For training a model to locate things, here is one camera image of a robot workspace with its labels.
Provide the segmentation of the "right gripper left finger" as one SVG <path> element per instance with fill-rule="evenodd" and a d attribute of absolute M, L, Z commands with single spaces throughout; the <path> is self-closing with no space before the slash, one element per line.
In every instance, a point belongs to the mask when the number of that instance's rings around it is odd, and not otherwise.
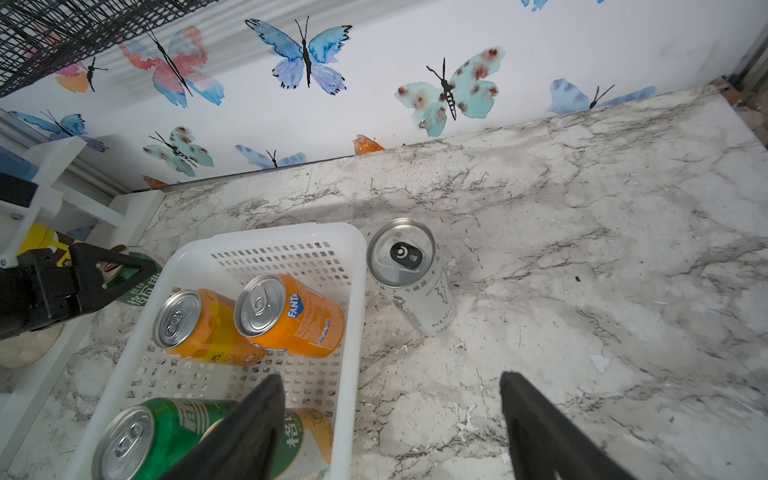
<path fill-rule="evenodd" d="M 282 378 L 267 376 L 164 479 L 268 479 L 284 425 Z"/>

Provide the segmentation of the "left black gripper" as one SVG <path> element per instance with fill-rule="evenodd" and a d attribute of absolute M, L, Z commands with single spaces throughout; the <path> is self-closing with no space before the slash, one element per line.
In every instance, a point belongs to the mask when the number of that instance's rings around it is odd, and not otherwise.
<path fill-rule="evenodd" d="M 158 280 L 158 259 L 138 246 L 118 244 L 110 251 L 120 258 L 105 260 L 103 248 L 82 243 L 70 249 L 72 266 L 85 273 L 79 292 L 75 269 L 59 266 L 50 251 L 19 255 L 16 267 L 1 270 L 1 338 L 74 319 L 79 305 L 84 313 L 113 302 L 144 307 Z"/>

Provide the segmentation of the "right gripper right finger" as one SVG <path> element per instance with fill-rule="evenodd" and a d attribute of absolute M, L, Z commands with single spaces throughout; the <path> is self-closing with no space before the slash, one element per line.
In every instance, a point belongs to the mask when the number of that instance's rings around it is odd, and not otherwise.
<path fill-rule="evenodd" d="M 517 479 L 631 479 L 531 382 L 500 377 L 502 413 Z"/>

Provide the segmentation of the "green soda can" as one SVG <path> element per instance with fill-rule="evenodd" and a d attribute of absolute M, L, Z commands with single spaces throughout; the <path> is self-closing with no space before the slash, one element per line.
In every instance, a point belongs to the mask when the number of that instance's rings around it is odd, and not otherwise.
<path fill-rule="evenodd" d="M 235 400 L 151 398 L 120 412 L 95 449 L 95 479 L 157 479 L 182 460 Z"/>

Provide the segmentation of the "orange yellow soda can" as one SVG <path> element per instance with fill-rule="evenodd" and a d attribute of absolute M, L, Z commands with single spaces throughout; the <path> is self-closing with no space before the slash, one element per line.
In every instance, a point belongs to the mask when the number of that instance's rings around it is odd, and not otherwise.
<path fill-rule="evenodd" d="M 250 367 L 267 352 L 241 335 L 234 324 L 235 301 L 209 289 L 179 290 L 158 312 L 155 344 L 171 356 Z"/>

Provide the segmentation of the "orange Fanta can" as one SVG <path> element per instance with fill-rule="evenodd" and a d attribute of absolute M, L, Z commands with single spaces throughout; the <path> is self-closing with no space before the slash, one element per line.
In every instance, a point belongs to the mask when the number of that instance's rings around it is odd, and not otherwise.
<path fill-rule="evenodd" d="M 234 324 L 268 351 L 324 358 L 342 343 L 346 320 L 335 301 L 285 274 L 262 274 L 238 296 Z"/>

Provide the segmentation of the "white plastic perforated basket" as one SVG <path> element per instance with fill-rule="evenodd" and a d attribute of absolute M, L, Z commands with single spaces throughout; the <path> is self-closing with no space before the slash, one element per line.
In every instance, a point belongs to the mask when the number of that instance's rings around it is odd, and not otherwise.
<path fill-rule="evenodd" d="M 346 223 L 226 233 L 162 270 L 72 460 L 73 479 L 179 476 L 271 384 L 268 476 L 350 475 L 365 311 L 362 233 Z"/>

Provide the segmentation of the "white silver tall can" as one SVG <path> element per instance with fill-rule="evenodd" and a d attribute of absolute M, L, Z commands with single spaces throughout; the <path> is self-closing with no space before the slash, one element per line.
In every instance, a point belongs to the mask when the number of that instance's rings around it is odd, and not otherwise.
<path fill-rule="evenodd" d="M 426 336 L 450 327 L 456 306 L 443 256 L 431 230 L 410 218 L 384 224 L 369 241 L 366 262 L 381 292 Z"/>

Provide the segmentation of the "green gold-top can white band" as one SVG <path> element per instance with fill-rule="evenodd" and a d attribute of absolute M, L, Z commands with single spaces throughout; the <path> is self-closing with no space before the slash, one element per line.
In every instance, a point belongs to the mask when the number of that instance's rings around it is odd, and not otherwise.
<path fill-rule="evenodd" d="M 179 424 L 204 438 L 236 406 L 236 401 L 184 401 L 176 410 Z M 332 423 L 322 411 L 288 408 L 270 478 L 322 478 L 331 463 L 332 446 Z"/>

